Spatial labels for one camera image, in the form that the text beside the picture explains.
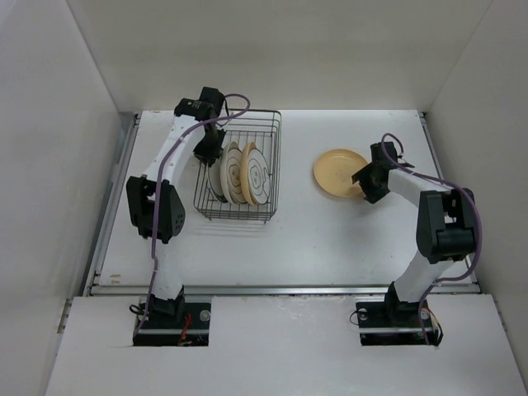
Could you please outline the white plate green lettered rim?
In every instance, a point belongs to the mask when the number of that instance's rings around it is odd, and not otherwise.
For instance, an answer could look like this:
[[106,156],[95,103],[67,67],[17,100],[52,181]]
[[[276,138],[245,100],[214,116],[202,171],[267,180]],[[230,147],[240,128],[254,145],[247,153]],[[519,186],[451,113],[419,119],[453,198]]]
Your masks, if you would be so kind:
[[207,178],[214,198],[220,203],[227,203],[220,180],[220,160],[216,160],[207,168]]

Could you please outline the yellow plate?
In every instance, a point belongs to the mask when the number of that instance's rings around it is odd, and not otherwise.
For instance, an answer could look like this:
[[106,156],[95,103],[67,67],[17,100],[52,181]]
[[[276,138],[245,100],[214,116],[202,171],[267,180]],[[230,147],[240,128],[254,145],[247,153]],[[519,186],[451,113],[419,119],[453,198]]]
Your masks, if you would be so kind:
[[352,198],[361,194],[358,182],[352,176],[368,162],[358,153],[344,148],[331,149],[321,154],[313,165],[318,185],[332,196]]

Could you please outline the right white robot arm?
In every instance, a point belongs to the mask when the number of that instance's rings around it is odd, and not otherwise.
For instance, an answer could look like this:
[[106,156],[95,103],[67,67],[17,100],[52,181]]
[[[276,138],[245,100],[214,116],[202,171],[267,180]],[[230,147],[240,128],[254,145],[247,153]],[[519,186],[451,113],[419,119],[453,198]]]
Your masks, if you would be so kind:
[[[375,204],[389,193],[417,208],[417,251],[404,273],[393,281],[382,304],[384,319],[394,327],[422,324],[421,309],[436,284],[461,281],[474,270],[482,250],[482,223],[471,190],[414,172],[400,163],[392,142],[370,146],[371,161],[352,176]],[[472,255],[472,267],[463,275],[445,277],[456,262]]]

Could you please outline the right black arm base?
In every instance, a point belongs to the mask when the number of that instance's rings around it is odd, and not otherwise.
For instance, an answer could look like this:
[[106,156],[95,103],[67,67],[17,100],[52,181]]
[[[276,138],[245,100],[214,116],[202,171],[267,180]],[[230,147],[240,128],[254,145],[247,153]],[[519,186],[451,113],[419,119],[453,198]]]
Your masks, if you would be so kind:
[[443,341],[443,329],[427,302],[421,311],[411,309],[400,317],[391,317],[384,301],[360,299],[356,301],[354,314],[363,347],[438,347]]

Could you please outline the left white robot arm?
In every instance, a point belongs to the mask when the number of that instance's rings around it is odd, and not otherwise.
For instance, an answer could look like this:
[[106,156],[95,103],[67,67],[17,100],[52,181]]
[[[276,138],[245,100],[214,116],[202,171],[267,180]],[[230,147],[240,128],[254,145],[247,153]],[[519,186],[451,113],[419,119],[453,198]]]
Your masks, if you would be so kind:
[[170,328],[184,319],[182,288],[165,285],[158,274],[163,265],[157,245],[169,244],[182,231],[186,211],[176,184],[189,158],[211,166],[221,156],[225,131],[217,124],[230,119],[222,115],[226,100],[226,95],[212,87],[203,87],[197,99],[181,99],[156,158],[140,176],[131,176],[125,183],[130,221],[139,236],[150,241],[153,261],[147,299],[137,313],[137,328],[152,316]]

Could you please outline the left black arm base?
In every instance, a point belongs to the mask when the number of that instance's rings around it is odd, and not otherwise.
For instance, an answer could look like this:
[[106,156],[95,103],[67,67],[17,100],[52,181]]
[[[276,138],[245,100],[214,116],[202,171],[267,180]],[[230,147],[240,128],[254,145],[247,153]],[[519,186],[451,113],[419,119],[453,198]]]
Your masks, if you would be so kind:
[[211,301],[177,301],[175,315],[156,312],[153,299],[144,317],[145,302],[132,304],[136,315],[132,342],[134,347],[207,347],[210,341]]

